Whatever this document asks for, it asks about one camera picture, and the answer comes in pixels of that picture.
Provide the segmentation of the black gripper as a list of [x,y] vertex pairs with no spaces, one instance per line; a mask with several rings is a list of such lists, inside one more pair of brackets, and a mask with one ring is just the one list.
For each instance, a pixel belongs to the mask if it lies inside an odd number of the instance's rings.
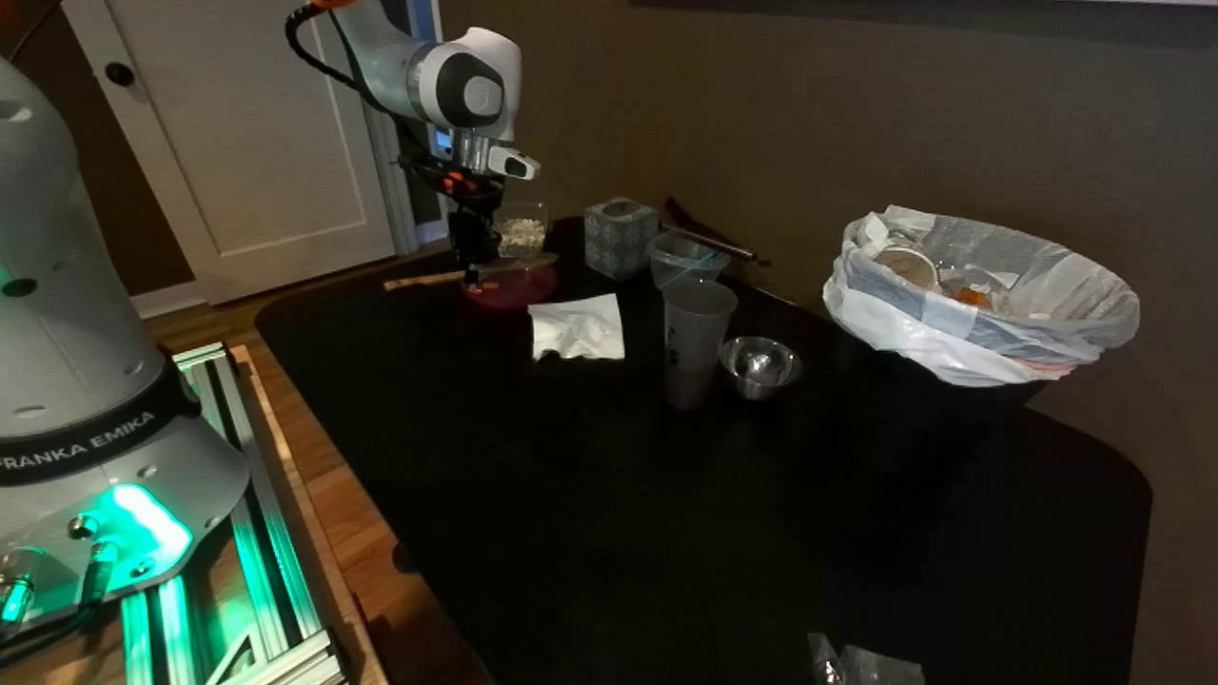
[[454,202],[449,237],[458,255],[466,262],[495,262],[500,257],[495,209],[503,204],[500,180],[439,161],[433,190]]

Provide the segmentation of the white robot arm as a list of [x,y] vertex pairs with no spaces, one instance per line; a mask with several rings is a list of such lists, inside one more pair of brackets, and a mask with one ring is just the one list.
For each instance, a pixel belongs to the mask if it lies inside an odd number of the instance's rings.
[[[427,42],[358,0],[306,0],[378,109],[442,124],[410,169],[471,215],[531,182],[514,118],[522,48],[471,26]],[[156,587],[248,489],[248,455],[207,420],[128,304],[59,106],[0,66],[0,628],[40,633]]]

